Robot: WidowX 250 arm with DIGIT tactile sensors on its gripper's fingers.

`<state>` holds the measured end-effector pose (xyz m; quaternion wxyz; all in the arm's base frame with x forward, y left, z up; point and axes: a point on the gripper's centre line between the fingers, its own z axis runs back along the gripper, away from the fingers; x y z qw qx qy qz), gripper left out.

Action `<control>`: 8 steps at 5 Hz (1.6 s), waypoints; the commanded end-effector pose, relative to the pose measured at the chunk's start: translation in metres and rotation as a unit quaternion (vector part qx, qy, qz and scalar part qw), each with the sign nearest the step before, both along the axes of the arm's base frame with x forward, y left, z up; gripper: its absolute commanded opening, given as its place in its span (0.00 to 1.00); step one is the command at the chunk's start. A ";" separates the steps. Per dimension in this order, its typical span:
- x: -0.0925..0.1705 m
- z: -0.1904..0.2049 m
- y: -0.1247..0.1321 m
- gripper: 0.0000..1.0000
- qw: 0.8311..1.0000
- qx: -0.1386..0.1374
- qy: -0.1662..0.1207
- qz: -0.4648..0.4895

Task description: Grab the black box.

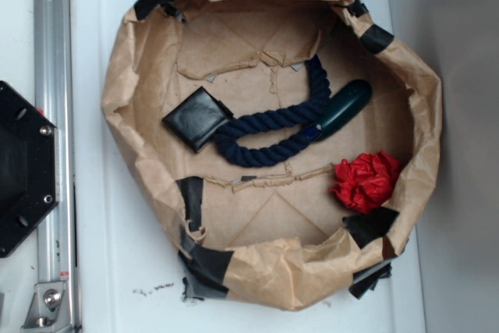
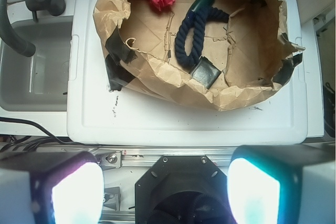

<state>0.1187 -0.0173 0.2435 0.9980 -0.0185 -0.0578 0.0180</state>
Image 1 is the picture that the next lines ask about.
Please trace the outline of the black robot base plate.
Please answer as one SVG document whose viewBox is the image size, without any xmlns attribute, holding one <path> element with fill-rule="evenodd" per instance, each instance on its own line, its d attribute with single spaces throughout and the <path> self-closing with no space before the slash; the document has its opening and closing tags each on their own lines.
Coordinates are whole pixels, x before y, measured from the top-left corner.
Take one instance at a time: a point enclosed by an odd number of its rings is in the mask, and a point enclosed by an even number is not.
<svg viewBox="0 0 499 333">
<path fill-rule="evenodd" d="M 1 257 L 7 258 L 58 203 L 56 127 L 1 82 Z"/>
</svg>

